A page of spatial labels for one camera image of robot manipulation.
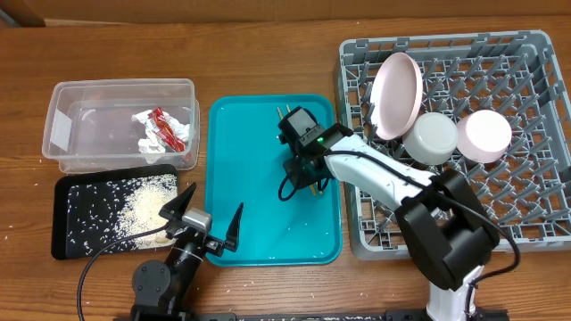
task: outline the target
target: dish rack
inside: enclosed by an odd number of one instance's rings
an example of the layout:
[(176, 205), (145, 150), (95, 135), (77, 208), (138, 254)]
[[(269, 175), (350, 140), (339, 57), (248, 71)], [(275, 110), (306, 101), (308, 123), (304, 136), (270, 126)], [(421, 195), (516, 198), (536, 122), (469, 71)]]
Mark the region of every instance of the dish rack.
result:
[[(402, 141), (375, 136), (369, 97), (385, 59), (406, 53), (422, 71), (421, 112), (455, 123), (474, 111), (503, 114), (512, 127), (504, 156), (480, 164), (455, 151), (443, 165), (424, 166)], [(571, 249), (571, 103), (558, 60), (542, 31), (350, 39), (335, 69), (338, 119), (370, 146), (412, 167), (455, 169), (472, 185), (490, 217), (511, 233), (521, 251)], [(360, 259), (409, 254), (394, 214), (353, 185), (345, 186), (352, 252)], [(445, 220), (442, 212), (438, 219)], [(501, 240), (496, 251), (511, 251)]]

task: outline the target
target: pink plate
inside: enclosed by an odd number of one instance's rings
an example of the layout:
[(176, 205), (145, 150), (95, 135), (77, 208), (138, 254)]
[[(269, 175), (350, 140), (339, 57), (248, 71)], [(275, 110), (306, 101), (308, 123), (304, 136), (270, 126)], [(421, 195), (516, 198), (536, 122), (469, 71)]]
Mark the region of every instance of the pink plate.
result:
[(371, 122), (384, 140), (402, 136), (412, 126), (422, 103), (422, 75), (405, 53), (394, 53), (381, 65), (370, 101), (375, 104)]

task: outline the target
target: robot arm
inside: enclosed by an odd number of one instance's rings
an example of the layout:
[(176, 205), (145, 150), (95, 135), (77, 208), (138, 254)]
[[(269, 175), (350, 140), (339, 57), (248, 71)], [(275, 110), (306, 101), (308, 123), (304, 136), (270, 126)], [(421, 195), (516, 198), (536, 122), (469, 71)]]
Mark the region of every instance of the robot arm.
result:
[[(324, 178), (357, 186), (393, 210), (410, 256), (430, 281), (427, 320), (467, 320), (465, 302), (468, 284), (478, 277), (499, 243), (498, 233), (461, 208), (454, 208), (435, 193), (487, 216), (466, 179), (458, 172), (434, 173), (413, 169), (365, 144), (349, 128), (335, 124), (323, 128), (313, 115), (297, 107), (278, 127), (282, 144), (293, 158), (284, 163), (286, 179), (295, 189)], [(379, 166), (380, 161), (391, 170)], [(425, 186), (408, 184), (395, 173)], [(453, 209), (453, 217), (438, 226), (433, 214)], [(470, 299), (469, 314), (476, 307)]]
[(196, 316), (184, 307), (188, 287), (204, 255), (221, 256), (223, 251), (236, 251), (240, 218), (244, 204), (238, 206), (226, 233), (226, 241), (210, 235), (212, 216), (201, 210), (188, 209), (196, 184), (166, 203), (159, 215), (171, 223), (167, 237), (176, 239), (164, 262), (150, 260), (141, 264), (133, 275), (135, 305), (131, 321), (195, 321)]
[[(430, 177), (434, 175), (431, 172), (413, 169), (378, 152), (365, 144), (357, 135), (343, 137), (331, 146), (330, 150), (366, 153), (422, 185), (430, 185)], [(413, 197), (420, 192), (418, 187), (403, 182), (386, 169), (362, 157), (331, 155), (325, 157), (325, 163), (332, 177), (357, 186), (369, 193), (373, 199), (382, 202), (389, 210), (396, 210), (405, 197)]]

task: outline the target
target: red wrapper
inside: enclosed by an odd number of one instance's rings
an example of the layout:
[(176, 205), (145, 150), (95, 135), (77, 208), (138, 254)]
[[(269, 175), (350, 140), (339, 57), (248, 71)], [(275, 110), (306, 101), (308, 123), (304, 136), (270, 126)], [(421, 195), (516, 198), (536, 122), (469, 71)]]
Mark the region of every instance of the red wrapper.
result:
[(153, 132), (175, 152), (183, 152), (185, 150), (185, 143), (177, 138), (170, 128), (161, 107), (155, 109), (149, 114), (148, 126), (153, 129)]

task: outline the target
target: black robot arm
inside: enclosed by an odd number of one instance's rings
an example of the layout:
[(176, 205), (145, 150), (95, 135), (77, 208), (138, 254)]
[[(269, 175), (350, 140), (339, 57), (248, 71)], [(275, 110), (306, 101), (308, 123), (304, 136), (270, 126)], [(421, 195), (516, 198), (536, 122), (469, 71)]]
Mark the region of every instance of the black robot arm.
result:
[(204, 255), (221, 256), (223, 251), (236, 251), (240, 218), (244, 204), (228, 227), (226, 241), (209, 235), (212, 216), (201, 210), (186, 207), (196, 189), (192, 184), (181, 195), (165, 204), (160, 212), (171, 221), (167, 237), (176, 239), (164, 262), (149, 260), (141, 264), (133, 275), (135, 305), (131, 309), (132, 321), (187, 321), (196, 315), (183, 307), (188, 287)]

